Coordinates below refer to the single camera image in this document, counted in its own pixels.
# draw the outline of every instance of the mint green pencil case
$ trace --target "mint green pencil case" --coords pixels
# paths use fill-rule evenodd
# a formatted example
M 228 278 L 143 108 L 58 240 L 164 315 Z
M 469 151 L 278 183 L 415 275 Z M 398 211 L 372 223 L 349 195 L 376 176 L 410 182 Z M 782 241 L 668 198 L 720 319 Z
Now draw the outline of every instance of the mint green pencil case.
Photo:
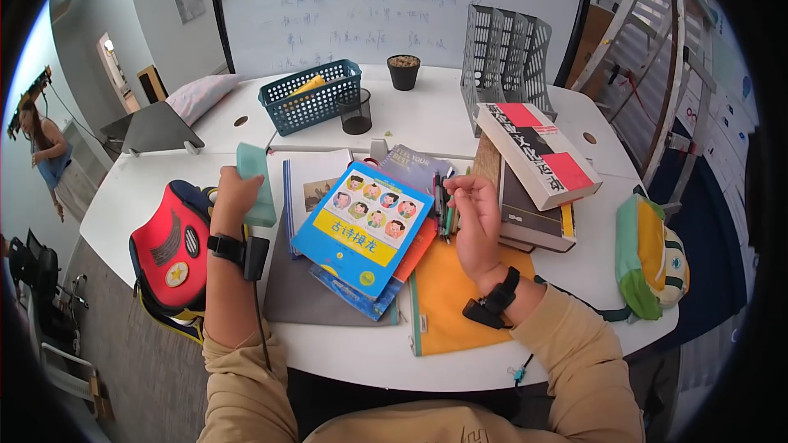
M 241 142 L 236 149 L 236 168 L 244 180 L 259 174 L 266 177 L 257 192 L 257 202 L 251 211 L 247 212 L 243 223 L 249 226 L 273 227 L 277 223 L 277 211 L 273 206 L 271 180 L 268 178 L 268 153 L 263 148 Z

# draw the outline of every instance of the potted soil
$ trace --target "potted soil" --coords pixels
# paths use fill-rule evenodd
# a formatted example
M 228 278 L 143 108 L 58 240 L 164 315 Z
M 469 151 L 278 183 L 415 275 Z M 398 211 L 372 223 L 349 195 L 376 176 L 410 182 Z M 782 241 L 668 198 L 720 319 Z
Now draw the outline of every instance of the potted soil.
M 421 61 L 413 55 L 393 55 L 386 62 L 389 64 L 389 74 L 392 76 L 394 89 L 410 91 L 416 85 L 416 75 L 419 74 Z

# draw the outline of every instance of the black bag strap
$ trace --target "black bag strap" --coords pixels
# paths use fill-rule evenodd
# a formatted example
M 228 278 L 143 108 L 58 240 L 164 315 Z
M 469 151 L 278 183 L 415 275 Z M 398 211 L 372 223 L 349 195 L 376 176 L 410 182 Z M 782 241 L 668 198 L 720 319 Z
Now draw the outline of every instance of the black bag strap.
M 563 290 L 563 289 L 559 288 L 555 284 L 548 283 L 546 280 L 544 280 L 539 275 L 534 277 L 534 282 L 536 282 L 537 284 L 550 284 L 552 287 L 556 288 L 558 291 L 566 292 L 566 294 L 568 294 L 569 296 L 571 296 L 573 298 L 577 298 L 578 300 L 581 300 L 587 307 L 589 307 L 592 310 L 594 310 L 594 312 L 597 315 L 601 316 L 602 319 L 605 320 L 606 322 L 622 322 L 623 320 L 627 320 L 628 318 L 630 318 L 630 315 L 632 315 L 632 308 L 630 308 L 630 306 L 628 304 L 624 308 L 621 308 L 619 310 L 597 310 L 596 308 L 591 306 L 588 302 L 582 300 L 581 298 L 578 298 L 577 296 L 575 296 L 574 294 L 572 294 L 571 292 L 569 292 L 567 290 Z

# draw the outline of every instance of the black chair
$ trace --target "black chair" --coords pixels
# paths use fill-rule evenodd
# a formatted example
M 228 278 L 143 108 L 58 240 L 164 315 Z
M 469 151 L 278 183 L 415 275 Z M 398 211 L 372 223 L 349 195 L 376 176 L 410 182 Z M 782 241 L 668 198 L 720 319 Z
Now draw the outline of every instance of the black chair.
M 57 266 L 57 253 L 41 244 L 33 231 L 27 230 L 27 240 L 23 245 L 18 238 L 11 241 L 9 267 L 15 281 L 30 286 L 36 316 L 44 335 L 55 340 L 64 350 L 76 355 L 80 351 L 80 325 L 74 315 L 74 302 L 78 301 L 88 308 L 84 299 L 76 295 L 80 281 L 87 280 L 82 274 L 72 281 L 71 291 L 64 290 L 57 283 L 60 268 Z M 56 297 L 68 296 L 68 313 L 63 313 L 53 305 Z
M 78 275 L 75 280 L 71 281 L 71 290 L 66 291 L 57 283 L 57 276 L 61 271 L 57 266 L 57 253 L 53 249 L 47 248 L 41 244 L 30 229 L 27 230 L 25 247 L 32 253 L 32 256 L 38 263 L 38 287 L 41 293 L 47 296 L 51 293 L 51 300 L 54 300 L 56 296 L 66 294 L 69 297 L 68 305 L 72 320 L 76 322 L 74 316 L 74 301 L 81 303 L 86 310 L 90 308 L 82 297 L 76 295 L 80 282 L 86 281 L 87 276 L 85 274 Z

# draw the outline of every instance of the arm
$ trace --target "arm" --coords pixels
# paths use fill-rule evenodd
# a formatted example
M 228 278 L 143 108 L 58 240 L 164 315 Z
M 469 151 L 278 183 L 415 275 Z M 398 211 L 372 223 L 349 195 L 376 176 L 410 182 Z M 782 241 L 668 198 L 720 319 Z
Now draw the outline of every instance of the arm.
M 448 180 L 450 202 L 463 217 L 458 258 L 481 294 L 506 278 L 498 261 L 500 211 L 493 184 L 477 176 Z M 553 431 L 572 441 L 644 441 L 640 409 L 616 334 L 580 301 L 521 279 L 506 309 L 523 343 L 547 371 Z
M 262 176 L 242 180 L 234 167 L 223 167 L 211 234 L 240 240 L 243 216 L 261 184 Z M 284 346 L 263 322 L 271 373 L 262 353 L 251 282 L 243 280 L 237 265 L 210 252 L 207 273 L 202 355 L 211 376 L 199 441 L 297 441 Z
M 40 155 L 41 159 L 46 160 L 64 155 L 68 148 L 65 143 L 65 138 L 63 137 L 63 134 L 60 133 L 57 125 L 55 125 L 52 120 L 44 119 L 41 122 L 41 130 L 44 132 L 44 136 L 49 139 L 53 146 L 45 149 L 44 151 L 38 151 L 36 154 Z

